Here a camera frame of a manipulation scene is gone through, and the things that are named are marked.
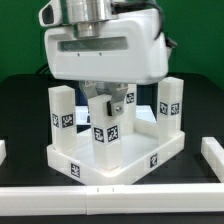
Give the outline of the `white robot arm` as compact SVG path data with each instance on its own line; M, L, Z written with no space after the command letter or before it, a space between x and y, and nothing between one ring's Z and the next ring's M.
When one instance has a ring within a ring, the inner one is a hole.
M168 72L162 10L151 1L50 0L39 12L52 75L77 80L86 98L108 91L108 114L123 113L130 84Z

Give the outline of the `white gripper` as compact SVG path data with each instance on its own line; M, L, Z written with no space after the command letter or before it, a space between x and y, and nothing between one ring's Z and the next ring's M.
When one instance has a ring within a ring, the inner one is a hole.
M122 13L103 23L100 35L77 39L71 26L51 28L44 41L48 64L57 79L77 80L86 100L97 97L97 82L110 83L109 116L124 112L128 84L156 83L168 73L165 37L155 9Z

